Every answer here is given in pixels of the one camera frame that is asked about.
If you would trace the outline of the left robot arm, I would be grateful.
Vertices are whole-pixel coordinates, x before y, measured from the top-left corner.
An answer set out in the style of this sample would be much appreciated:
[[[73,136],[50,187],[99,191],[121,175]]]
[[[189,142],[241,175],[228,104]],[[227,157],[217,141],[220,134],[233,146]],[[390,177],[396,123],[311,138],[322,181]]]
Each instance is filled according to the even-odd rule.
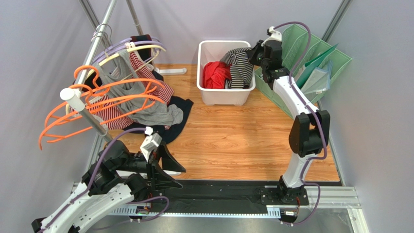
[[[50,216],[35,219],[32,229],[35,233],[84,233],[119,206],[143,202],[155,191],[182,188],[171,172],[186,169],[165,142],[150,151],[149,159],[131,153],[119,140],[110,142],[71,196]]]

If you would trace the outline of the black white striped top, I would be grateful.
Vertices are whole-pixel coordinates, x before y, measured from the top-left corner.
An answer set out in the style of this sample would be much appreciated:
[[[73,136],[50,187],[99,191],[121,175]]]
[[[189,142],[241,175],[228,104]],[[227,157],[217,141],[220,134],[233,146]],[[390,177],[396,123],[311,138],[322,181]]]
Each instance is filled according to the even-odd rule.
[[[249,62],[247,52],[251,47],[229,50],[220,60],[230,68],[231,79],[226,79],[225,89],[246,89],[250,87],[254,66]]]

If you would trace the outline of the grey garment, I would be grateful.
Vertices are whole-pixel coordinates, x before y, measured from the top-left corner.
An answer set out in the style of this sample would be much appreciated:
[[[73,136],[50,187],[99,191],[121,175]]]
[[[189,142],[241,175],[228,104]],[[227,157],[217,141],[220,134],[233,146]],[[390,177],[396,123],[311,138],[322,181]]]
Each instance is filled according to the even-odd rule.
[[[118,52],[118,57],[112,59],[116,64],[113,72],[106,71],[103,62],[94,62],[93,66],[98,70],[103,85],[113,84],[107,92],[111,99],[126,97],[144,93],[148,81],[138,81],[139,78],[152,78],[152,73],[146,67],[136,71],[131,62],[131,54],[123,49]],[[175,104],[168,105],[168,100],[164,103],[145,97],[132,98],[124,103],[120,103],[115,108],[133,121],[146,126],[162,125],[172,126],[180,124],[184,119],[184,112]]]

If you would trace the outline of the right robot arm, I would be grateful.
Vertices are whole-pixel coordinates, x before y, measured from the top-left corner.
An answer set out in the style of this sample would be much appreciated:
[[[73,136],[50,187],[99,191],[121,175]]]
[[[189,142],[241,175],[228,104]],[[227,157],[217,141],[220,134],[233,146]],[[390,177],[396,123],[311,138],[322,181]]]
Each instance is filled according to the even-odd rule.
[[[282,43],[259,40],[248,51],[249,62],[259,66],[263,81],[286,104],[294,117],[289,135],[293,152],[288,168],[280,177],[276,196],[281,203],[291,203],[305,194],[304,180],[309,166],[327,152],[330,115],[319,110],[300,91],[287,69],[282,67]]]

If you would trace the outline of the red tank top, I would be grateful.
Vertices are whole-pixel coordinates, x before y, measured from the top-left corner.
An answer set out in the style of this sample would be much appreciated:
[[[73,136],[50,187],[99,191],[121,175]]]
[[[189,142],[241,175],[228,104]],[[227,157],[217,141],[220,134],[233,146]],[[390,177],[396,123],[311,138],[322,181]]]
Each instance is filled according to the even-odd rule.
[[[209,62],[203,69],[203,88],[225,89],[227,80],[231,80],[230,66],[216,61]]]

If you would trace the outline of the orange plastic hanger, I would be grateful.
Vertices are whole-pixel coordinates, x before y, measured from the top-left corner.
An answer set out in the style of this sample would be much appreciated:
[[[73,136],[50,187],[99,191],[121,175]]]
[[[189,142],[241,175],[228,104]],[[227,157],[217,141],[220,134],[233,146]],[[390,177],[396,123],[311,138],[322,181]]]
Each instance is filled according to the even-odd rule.
[[[132,100],[142,100],[144,103],[136,110],[124,111],[120,109],[122,104],[126,104]],[[93,96],[89,103],[84,104],[84,107],[105,130],[120,130],[132,123],[142,123],[143,120],[134,120],[132,117],[142,115],[145,110],[155,107],[156,104],[165,103],[163,99],[149,94],[134,94],[115,98],[103,95],[101,97]],[[92,127],[88,126],[67,135],[49,133],[49,130],[55,126],[64,125],[81,118],[80,112],[69,107],[66,101],[56,106],[45,118],[44,129],[38,137],[39,148],[42,149],[42,139],[44,137],[48,138],[47,143],[55,143],[91,130]]]

